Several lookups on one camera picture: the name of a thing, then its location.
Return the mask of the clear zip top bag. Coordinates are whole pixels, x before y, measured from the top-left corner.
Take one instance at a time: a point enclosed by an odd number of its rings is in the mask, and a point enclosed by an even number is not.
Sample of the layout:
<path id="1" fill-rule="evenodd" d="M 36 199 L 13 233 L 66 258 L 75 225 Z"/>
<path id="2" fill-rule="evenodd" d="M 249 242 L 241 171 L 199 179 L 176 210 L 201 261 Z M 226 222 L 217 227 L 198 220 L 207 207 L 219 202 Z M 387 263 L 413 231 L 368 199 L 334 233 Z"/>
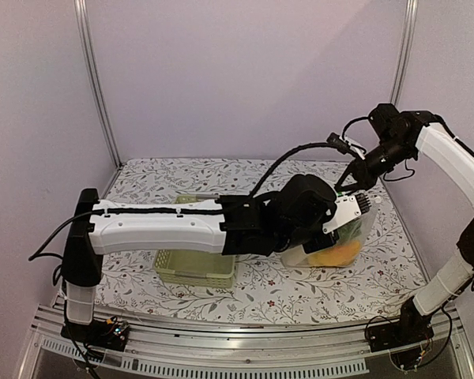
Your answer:
<path id="1" fill-rule="evenodd" d="M 339 268 L 351 265 L 371 232 L 381 204 L 380 196 L 365 193 L 338 197 L 335 216 L 323 225 L 324 236 L 335 237 L 335 244 L 324 249 L 297 246 L 282 253 L 281 263 L 287 268 Z"/>

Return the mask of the white green bok choy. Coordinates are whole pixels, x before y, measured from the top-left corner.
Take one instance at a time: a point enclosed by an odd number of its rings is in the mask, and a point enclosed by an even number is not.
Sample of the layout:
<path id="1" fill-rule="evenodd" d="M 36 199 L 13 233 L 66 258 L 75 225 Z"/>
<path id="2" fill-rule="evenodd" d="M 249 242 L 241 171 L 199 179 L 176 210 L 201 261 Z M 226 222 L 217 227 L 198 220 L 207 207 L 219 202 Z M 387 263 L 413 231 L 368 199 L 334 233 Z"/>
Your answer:
<path id="1" fill-rule="evenodd" d="M 360 220 L 354 220 L 343 227 L 337 230 L 338 239 L 333 246 L 340 246 L 347 244 L 353 240 L 358 240 L 361 245 L 363 245 L 363 237 L 362 237 L 362 222 Z M 300 268 L 307 268 L 313 267 L 310 266 L 307 262 L 307 256 L 311 253 L 316 253 L 322 250 L 329 249 L 333 246 L 324 248 L 324 249 L 317 249 L 313 252 L 306 253 L 304 251 L 303 246 L 297 246 L 293 249 L 286 250 L 281 255 L 281 262 L 286 267 L 300 267 Z"/>

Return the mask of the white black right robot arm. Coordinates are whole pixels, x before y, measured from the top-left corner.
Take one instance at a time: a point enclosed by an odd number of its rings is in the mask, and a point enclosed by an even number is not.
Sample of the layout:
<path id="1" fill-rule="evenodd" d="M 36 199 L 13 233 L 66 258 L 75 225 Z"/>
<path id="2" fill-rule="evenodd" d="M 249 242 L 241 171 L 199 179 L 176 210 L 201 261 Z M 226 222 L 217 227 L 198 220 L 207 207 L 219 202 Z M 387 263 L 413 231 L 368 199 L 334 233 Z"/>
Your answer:
<path id="1" fill-rule="evenodd" d="M 408 159 L 424 155 L 461 190 L 474 209 L 474 152 L 430 111 L 399 111 L 380 103 L 365 119 L 378 136 L 378 146 L 356 157 L 337 181 L 338 192 L 369 190 L 378 178 Z M 401 307 L 405 316 L 393 327 L 393 338 L 411 343 L 423 321 L 455 296 L 474 277 L 474 217 L 461 232 L 456 249 L 435 277 Z"/>

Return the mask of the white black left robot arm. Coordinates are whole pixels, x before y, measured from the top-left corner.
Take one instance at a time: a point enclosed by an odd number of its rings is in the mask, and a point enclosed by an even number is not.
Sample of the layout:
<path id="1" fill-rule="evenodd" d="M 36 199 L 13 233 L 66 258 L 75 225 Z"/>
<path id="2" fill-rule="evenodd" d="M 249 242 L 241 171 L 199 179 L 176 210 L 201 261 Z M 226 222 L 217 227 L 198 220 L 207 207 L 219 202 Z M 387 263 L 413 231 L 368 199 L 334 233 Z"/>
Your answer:
<path id="1" fill-rule="evenodd" d="M 220 196 L 186 205 L 113 205 L 95 189 L 81 192 L 67 228 L 61 276 L 66 320 L 86 343 L 101 325 L 93 319 L 103 256 L 125 250 L 196 250 L 269 256 L 305 243 L 334 242 L 324 225 L 337 212 L 337 194 L 321 178 L 296 174 L 279 191 Z"/>

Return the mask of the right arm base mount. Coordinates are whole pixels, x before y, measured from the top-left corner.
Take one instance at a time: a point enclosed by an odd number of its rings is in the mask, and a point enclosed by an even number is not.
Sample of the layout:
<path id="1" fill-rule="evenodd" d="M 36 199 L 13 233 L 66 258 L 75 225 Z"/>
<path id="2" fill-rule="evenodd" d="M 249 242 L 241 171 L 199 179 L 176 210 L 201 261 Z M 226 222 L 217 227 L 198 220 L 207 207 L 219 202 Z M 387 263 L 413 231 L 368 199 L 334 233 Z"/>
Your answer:
<path id="1" fill-rule="evenodd" d="M 367 325 L 364 336 L 372 352 L 419 343 L 434 336 L 431 318 L 431 315 L 421 315 L 410 298 L 402 305 L 397 321 Z"/>

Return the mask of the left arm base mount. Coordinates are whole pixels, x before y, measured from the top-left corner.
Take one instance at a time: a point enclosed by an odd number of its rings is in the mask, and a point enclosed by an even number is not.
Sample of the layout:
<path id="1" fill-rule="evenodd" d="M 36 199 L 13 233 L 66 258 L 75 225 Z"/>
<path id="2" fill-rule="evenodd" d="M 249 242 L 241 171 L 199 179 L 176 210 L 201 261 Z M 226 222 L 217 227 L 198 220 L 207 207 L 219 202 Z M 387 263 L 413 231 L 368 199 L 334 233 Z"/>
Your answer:
<path id="1" fill-rule="evenodd" d="M 124 352 L 130 334 L 127 321 L 111 317 L 105 321 L 93 320 L 89 325 L 70 321 L 62 327 L 61 336 L 82 343 L 86 347 L 101 347 L 111 351 Z"/>

